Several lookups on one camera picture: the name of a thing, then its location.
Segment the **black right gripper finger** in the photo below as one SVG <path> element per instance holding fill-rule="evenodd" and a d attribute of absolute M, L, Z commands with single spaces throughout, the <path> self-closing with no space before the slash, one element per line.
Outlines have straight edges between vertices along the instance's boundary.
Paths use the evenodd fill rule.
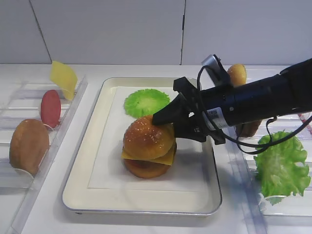
<path fill-rule="evenodd" d="M 182 96 L 176 96 L 167 106 L 153 114 L 152 124 L 163 125 L 176 123 L 188 117 L 188 110 Z"/>

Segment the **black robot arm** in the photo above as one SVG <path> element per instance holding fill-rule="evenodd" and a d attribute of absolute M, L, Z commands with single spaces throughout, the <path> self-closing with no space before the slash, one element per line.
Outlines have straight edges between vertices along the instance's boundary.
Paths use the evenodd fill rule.
<path fill-rule="evenodd" d="M 174 80 L 177 97 L 153 115 L 153 125 L 171 123 L 175 137 L 225 143 L 223 128 L 312 109 L 312 62 L 306 60 L 279 74 L 234 87 L 216 55 L 202 63 L 214 87 L 200 90 L 185 77 Z"/>

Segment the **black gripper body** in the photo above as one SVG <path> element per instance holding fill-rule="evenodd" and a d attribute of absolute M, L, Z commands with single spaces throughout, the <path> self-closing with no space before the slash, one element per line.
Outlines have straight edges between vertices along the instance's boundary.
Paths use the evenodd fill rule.
<path fill-rule="evenodd" d="M 182 77 L 174 81 L 173 90 L 178 92 L 178 114 L 173 121 L 175 137 L 205 142 L 210 136 L 215 144 L 224 144 L 226 140 L 223 132 L 210 129 L 204 118 L 200 92 L 195 86 Z"/>

